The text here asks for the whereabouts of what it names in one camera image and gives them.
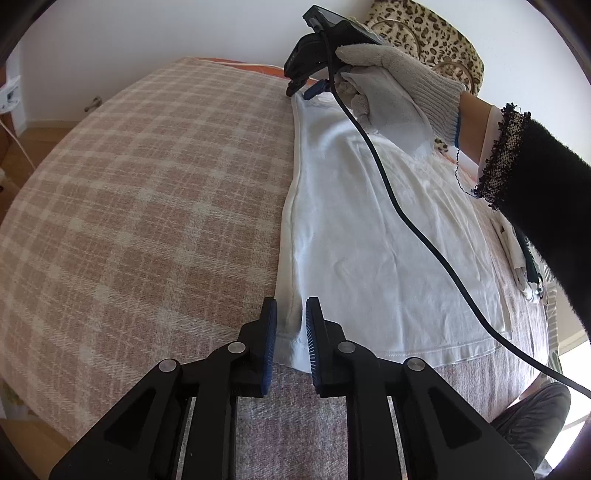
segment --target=human hand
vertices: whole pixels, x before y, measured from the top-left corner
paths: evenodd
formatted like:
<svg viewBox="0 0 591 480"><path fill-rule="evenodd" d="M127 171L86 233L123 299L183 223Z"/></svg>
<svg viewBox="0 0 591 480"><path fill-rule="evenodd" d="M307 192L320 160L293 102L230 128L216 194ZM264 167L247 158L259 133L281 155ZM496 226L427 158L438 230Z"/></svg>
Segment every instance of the human hand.
<svg viewBox="0 0 591 480"><path fill-rule="evenodd" d="M337 48L336 54L349 65L388 70L425 114L435 134L451 145L457 144L460 95L466 91L463 83L441 77L396 47L347 45ZM337 93L345 94L353 113L367 117L370 108L367 98L357 98L349 87L342 85L343 81L339 81Z"/></svg>
<svg viewBox="0 0 591 480"><path fill-rule="evenodd" d="M353 67L335 77L335 87L367 133L378 131L416 159L433 152L429 120L385 68Z"/></svg>

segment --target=pink plaid fabric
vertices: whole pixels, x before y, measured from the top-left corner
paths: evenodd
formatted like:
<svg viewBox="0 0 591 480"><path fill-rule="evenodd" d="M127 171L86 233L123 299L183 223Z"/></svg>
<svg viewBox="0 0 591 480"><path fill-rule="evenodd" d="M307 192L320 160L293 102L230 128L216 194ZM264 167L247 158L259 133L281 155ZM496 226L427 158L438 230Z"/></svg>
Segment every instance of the pink plaid fabric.
<svg viewBox="0 0 591 480"><path fill-rule="evenodd" d="M0 226L0 375L70 440L159 360L234 340L274 294L285 85L181 59L80 123L20 191ZM543 310L517 296L500 244L492 255L514 342L545 361ZM440 372L489 419L535 376L503 350ZM239 402L239 477L346 477L344 402L274 374L268 398Z"/></svg>

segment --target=leopard print pillow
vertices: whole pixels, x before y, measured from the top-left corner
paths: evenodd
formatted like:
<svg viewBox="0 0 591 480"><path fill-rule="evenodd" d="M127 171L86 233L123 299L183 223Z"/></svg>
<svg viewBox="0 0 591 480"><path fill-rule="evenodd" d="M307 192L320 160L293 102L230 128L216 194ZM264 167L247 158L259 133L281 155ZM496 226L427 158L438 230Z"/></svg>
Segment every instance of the leopard print pillow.
<svg viewBox="0 0 591 480"><path fill-rule="evenodd" d="M484 76L482 59L466 37L433 11L411 0L375 0L364 24L438 74L478 94ZM443 153L449 149L439 138L435 147Z"/></svg>

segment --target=metal screw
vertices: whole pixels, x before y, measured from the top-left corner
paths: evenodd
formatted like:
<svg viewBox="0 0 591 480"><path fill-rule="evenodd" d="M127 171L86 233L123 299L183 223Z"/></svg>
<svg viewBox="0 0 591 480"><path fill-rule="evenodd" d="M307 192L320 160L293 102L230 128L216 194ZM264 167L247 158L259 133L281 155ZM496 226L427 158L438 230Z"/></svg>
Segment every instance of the metal screw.
<svg viewBox="0 0 591 480"><path fill-rule="evenodd" d="M171 372L177 368L177 363L172 358L167 358L158 364L158 368L161 372Z"/></svg>
<svg viewBox="0 0 591 480"><path fill-rule="evenodd" d="M337 348L342 353L353 353L355 351L355 344L353 342L341 342Z"/></svg>
<svg viewBox="0 0 591 480"><path fill-rule="evenodd" d="M425 368L425 362L423 362L420 358L417 357L409 358L407 361L407 365L410 370L414 370L415 372L420 372Z"/></svg>
<svg viewBox="0 0 591 480"><path fill-rule="evenodd" d="M242 342L232 342L228 345L228 352L230 353L242 353L246 350L246 345Z"/></svg>

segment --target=white cloth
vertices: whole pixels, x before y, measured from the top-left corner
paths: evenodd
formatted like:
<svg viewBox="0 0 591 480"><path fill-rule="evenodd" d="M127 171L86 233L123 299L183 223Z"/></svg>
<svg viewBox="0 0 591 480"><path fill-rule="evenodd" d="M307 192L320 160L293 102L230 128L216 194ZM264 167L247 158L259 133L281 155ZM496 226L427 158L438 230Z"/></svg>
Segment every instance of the white cloth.
<svg viewBox="0 0 591 480"><path fill-rule="evenodd" d="M302 311L317 296L325 318L381 358L451 364L493 351L443 267L395 213L371 154L332 95L292 99L294 180L285 201L275 298L275 360L310 371ZM511 337L484 235L454 166L421 161L371 135L411 220L464 282L497 331Z"/></svg>

